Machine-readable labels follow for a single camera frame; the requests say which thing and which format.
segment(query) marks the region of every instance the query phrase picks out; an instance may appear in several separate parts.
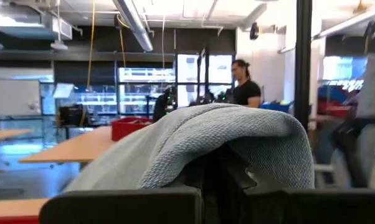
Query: gray towel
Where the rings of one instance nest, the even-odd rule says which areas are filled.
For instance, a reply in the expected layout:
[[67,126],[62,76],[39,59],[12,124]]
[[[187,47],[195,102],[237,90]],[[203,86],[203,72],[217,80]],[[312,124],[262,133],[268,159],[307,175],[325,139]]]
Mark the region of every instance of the gray towel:
[[308,138],[295,118],[278,111],[210,104],[173,111],[118,141],[67,190],[162,187],[187,163],[225,142],[289,187],[314,187]]

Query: ceiling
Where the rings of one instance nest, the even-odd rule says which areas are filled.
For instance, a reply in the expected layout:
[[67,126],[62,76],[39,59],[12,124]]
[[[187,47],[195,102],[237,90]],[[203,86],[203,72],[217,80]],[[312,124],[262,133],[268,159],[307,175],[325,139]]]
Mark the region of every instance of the ceiling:
[[[95,25],[113,26],[117,9],[113,0],[95,1]],[[295,13],[295,0],[133,0],[142,20],[150,27],[205,28],[219,26],[234,29],[260,4],[267,10],[257,18],[263,26],[283,26]],[[333,26],[355,15],[359,0],[313,0],[314,10],[320,12],[323,27]],[[375,6],[375,0],[363,0],[363,6]],[[93,0],[60,0],[60,15],[76,26],[92,24]]]

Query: red container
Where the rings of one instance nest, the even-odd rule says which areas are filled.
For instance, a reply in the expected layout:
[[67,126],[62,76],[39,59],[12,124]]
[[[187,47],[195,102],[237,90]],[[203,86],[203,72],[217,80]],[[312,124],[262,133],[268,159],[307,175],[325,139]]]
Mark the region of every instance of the red container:
[[153,120],[149,118],[123,118],[118,119],[112,122],[112,140],[118,141],[121,138],[131,134],[134,131],[137,131],[141,128],[146,127],[149,124],[145,124],[147,122],[152,123]]
[[39,224],[38,216],[0,217],[0,224]]

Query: black wall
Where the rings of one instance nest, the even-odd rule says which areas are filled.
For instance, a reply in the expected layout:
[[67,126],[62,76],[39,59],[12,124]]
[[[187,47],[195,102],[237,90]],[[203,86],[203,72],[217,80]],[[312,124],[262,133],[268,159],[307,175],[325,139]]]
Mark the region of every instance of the black wall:
[[[343,37],[335,35],[326,40],[326,56],[355,56],[363,57],[365,53],[364,37]],[[368,53],[375,54],[375,38],[369,41]]]
[[[53,51],[51,40],[19,39],[0,33],[0,43],[4,50],[0,51],[0,60],[70,60],[86,61],[90,48],[90,27],[81,27],[83,36],[74,33],[73,40],[65,41],[69,49],[65,52]],[[212,54],[235,54],[235,30],[223,30],[217,36],[217,30],[212,29],[165,29],[164,46],[161,29],[153,29],[151,41],[154,50],[143,54],[139,43],[129,29],[123,30],[124,51],[126,61],[162,61],[162,49],[167,62],[172,62],[175,47],[179,54],[194,54],[200,52],[209,43]],[[93,41],[93,60],[122,60],[120,33],[114,27],[95,27]]]

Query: glass window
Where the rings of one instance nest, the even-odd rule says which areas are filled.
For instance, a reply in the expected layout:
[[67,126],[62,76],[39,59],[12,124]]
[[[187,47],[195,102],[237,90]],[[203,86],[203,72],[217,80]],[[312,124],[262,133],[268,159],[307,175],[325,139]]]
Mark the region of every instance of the glass window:
[[[198,55],[178,55],[178,82],[197,82]],[[232,83],[231,55],[210,55],[209,82]],[[206,63],[200,67],[200,82],[205,81]]]
[[87,86],[75,86],[72,96],[61,99],[60,105],[71,105],[73,103],[87,105],[88,110],[98,114],[117,113],[117,99],[115,86],[95,85],[87,89]]
[[[210,85],[210,92],[217,97],[222,91],[225,92],[231,85]],[[200,95],[204,95],[204,86],[200,85]],[[197,85],[178,85],[178,106],[189,106],[189,103],[195,101],[197,97]]]
[[[127,84],[119,86],[120,93],[120,113],[146,114],[146,96],[158,97],[161,95],[168,84]],[[152,113],[156,100],[149,101],[149,112]]]
[[366,71],[367,58],[325,57],[323,80],[351,80],[361,78]]
[[119,68],[120,82],[175,82],[173,68]]
[[40,84],[40,95],[42,97],[42,112],[46,115],[54,115],[56,112],[55,99],[53,98],[55,86],[52,83]]

